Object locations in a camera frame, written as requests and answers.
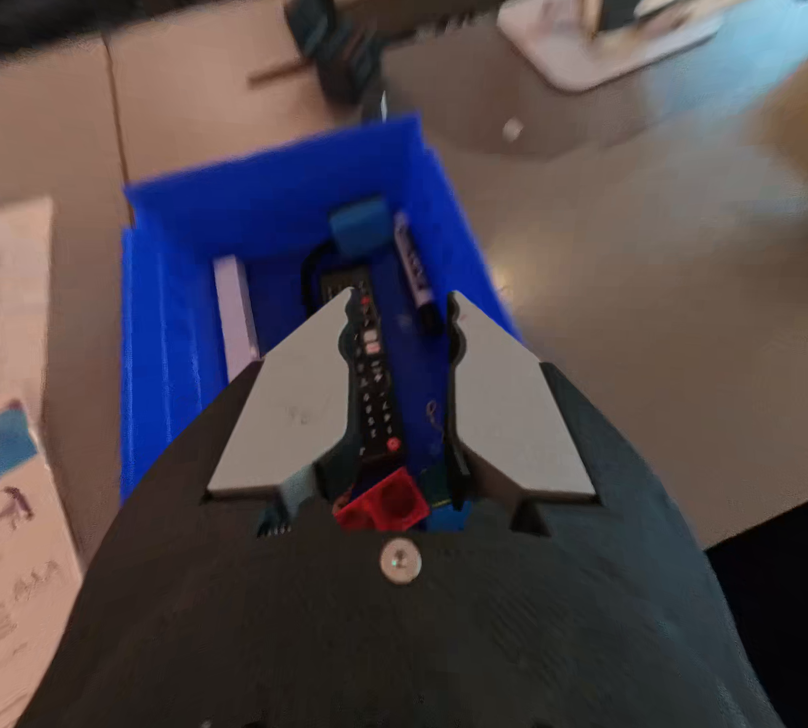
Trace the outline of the blue whiteboard eraser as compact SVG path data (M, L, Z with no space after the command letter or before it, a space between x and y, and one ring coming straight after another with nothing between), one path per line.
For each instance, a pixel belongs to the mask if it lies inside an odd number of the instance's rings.
M328 217L336 252L344 258L360 258L393 240L393 215L382 197L369 197L341 206Z

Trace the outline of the blue printed card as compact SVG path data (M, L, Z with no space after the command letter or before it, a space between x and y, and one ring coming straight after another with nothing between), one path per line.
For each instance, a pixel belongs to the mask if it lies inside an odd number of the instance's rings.
M1 410L1 476L33 459L39 449L20 400L10 400Z

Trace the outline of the red toy block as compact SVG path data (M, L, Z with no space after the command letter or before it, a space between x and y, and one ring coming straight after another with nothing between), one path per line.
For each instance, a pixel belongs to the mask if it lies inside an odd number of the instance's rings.
M344 531L408 531L431 508L405 468L390 473L335 514Z

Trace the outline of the black remote control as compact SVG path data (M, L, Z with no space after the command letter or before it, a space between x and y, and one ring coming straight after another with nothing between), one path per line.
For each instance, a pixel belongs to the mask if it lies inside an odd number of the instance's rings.
M324 303L351 290L348 356L356 381L359 458L368 466L398 468L405 458L404 432L369 265L328 270L319 285Z

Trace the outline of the blue toy block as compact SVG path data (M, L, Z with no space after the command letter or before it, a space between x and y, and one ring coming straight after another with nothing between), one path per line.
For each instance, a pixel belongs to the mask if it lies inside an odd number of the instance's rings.
M463 531L472 510L472 501L466 501L460 509L456 509L449 502L440 507L432 508L425 521L425 530L433 532Z

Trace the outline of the black battery charger case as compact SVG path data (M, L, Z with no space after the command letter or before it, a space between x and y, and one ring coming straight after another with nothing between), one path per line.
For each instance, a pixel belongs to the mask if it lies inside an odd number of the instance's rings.
M367 119L385 118L382 42L375 32L341 13L335 0L290 0L284 6L284 18L298 58L249 75L248 87L308 70L315 73L328 103L358 107Z

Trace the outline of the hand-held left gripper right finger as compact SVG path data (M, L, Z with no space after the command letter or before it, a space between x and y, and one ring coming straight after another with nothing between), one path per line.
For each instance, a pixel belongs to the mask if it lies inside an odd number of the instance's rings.
M540 359L464 294L451 292L447 308L445 462L452 503L594 501Z

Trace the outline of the white block strip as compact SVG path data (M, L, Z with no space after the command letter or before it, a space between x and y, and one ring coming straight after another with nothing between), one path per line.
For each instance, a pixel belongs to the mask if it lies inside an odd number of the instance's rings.
M260 359L244 264L234 255L213 262L228 381Z

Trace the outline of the black whiteboard marker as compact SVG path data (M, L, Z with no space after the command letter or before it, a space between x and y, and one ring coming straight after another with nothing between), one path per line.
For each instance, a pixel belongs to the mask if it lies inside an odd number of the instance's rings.
M410 231L409 218L402 210L398 210L393 215L393 244L407 282L419 326L425 335L440 336L444 329L443 319L415 239Z

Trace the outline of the blue storage bin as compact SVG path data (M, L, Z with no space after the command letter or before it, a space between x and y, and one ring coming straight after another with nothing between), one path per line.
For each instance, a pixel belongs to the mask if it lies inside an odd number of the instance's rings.
M418 117L362 125L130 185L122 234L120 500L226 387L215 258L245 266L262 352L306 317L301 264L332 212L403 210L437 299L469 298L520 339Z

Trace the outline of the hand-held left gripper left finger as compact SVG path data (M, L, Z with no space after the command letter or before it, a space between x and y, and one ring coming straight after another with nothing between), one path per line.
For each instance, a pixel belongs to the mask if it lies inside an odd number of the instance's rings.
M343 289L264 357L207 483L212 497L306 501L318 493L318 465L351 438L343 342L351 338L353 295Z

